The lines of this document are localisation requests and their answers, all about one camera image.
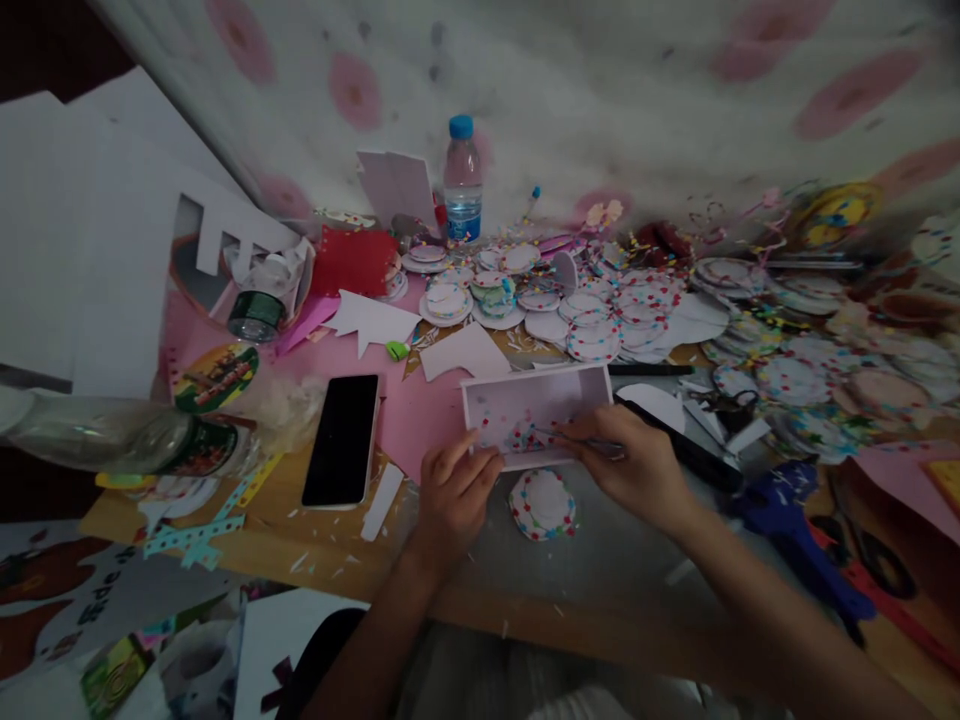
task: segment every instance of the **smartphone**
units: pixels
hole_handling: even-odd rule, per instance
[[[363,502],[379,410],[379,375],[330,380],[300,500],[303,507],[351,510]]]

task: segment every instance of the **cardboard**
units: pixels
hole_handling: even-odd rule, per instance
[[[613,402],[603,364],[530,370],[499,380],[465,380],[460,386],[467,427],[480,429],[481,447],[501,448],[504,472],[573,462],[536,428],[551,429]]]

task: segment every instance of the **red paper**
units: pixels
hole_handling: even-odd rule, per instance
[[[310,292],[336,297],[341,290],[349,290],[383,297],[398,247],[396,239],[383,230],[335,230],[324,225]]]

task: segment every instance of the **pink foam sheet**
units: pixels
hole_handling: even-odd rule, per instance
[[[960,460],[960,447],[947,440],[885,443],[861,450],[853,460],[877,487],[960,545],[960,520],[921,467],[935,460]]]

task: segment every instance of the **table surface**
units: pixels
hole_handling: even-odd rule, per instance
[[[684,364],[707,364],[696,348],[678,348],[673,357]],[[936,424],[925,435],[957,439],[952,427]],[[223,551],[220,566],[235,572],[310,587],[370,602],[390,571],[409,530],[416,489],[404,483],[374,543],[360,538],[366,502],[350,512],[305,511],[300,495],[312,445],[288,454],[247,506],[242,532],[216,538]],[[388,458],[378,451],[376,477]],[[866,485],[859,483],[857,488]],[[190,527],[210,522],[234,484],[221,483],[214,497],[197,512],[174,522]],[[856,517],[908,563],[920,595],[908,610],[944,645],[960,654],[960,552],[926,523],[886,496],[858,492]],[[829,513],[829,495],[811,497],[808,514]],[[136,503],[123,493],[106,491],[81,524],[89,535],[131,543],[144,526]],[[498,635],[630,664],[640,670],[691,678],[731,692],[758,688],[743,668],[753,655],[753,640],[728,623],[691,624],[669,607],[650,606],[635,612],[549,600],[451,582],[438,597],[432,617]],[[885,618],[861,624],[867,653],[942,718],[960,718],[960,681],[928,657]]]

